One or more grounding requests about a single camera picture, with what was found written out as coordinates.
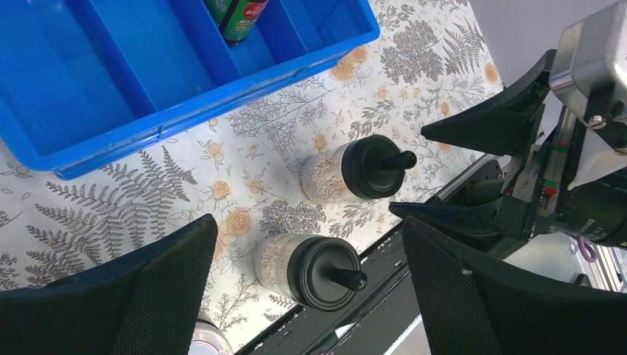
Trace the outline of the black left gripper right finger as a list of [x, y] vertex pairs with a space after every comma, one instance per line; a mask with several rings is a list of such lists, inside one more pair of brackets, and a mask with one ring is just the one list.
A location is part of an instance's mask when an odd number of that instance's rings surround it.
[[432, 354], [624, 354], [626, 296], [534, 274], [414, 217], [402, 242]]

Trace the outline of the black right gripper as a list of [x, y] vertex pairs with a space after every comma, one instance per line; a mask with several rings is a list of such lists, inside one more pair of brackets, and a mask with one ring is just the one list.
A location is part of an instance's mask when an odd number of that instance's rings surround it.
[[421, 128], [430, 141], [512, 156], [501, 201], [466, 207], [394, 202], [389, 211], [473, 246], [494, 246], [508, 238], [526, 243], [559, 231], [625, 249], [626, 169], [585, 183], [575, 180], [588, 130], [567, 109], [548, 139], [535, 144], [555, 55], [555, 49], [547, 50], [502, 92]]

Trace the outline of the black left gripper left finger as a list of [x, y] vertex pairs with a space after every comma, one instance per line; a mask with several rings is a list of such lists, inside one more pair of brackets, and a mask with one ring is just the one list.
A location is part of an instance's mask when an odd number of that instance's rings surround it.
[[161, 240], [41, 288], [1, 293], [3, 354], [186, 354], [217, 224]]

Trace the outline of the white lid sauce jar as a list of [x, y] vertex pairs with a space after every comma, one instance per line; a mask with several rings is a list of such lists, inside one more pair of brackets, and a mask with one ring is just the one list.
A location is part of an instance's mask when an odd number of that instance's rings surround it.
[[198, 312], [188, 355], [234, 355], [223, 332], [202, 310]]

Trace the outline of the black cap shaker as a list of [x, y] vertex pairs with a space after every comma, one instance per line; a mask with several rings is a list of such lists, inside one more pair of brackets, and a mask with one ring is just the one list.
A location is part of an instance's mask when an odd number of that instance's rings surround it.
[[417, 156], [389, 138], [371, 135], [310, 156], [301, 172], [305, 196], [319, 205], [361, 203], [397, 193]]
[[368, 277], [354, 247], [315, 234], [275, 234], [254, 252], [254, 272], [269, 291], [318, 311], [346, 307]]

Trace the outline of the blue plastic divided bin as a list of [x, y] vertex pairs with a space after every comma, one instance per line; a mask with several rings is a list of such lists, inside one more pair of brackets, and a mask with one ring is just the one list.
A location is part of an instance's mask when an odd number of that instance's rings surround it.
[[379, 34], [367, 1], [268, 1], [233, 47], [203, 1], [3, 1], [1, 140], [27, 168], [70, 180]]

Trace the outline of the yellow cap sauce bottle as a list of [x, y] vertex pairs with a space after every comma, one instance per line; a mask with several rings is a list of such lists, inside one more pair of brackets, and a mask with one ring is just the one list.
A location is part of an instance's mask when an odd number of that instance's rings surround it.
[[268, 0], [204, 0], [204, 5], [229, 47], [244, 41]]

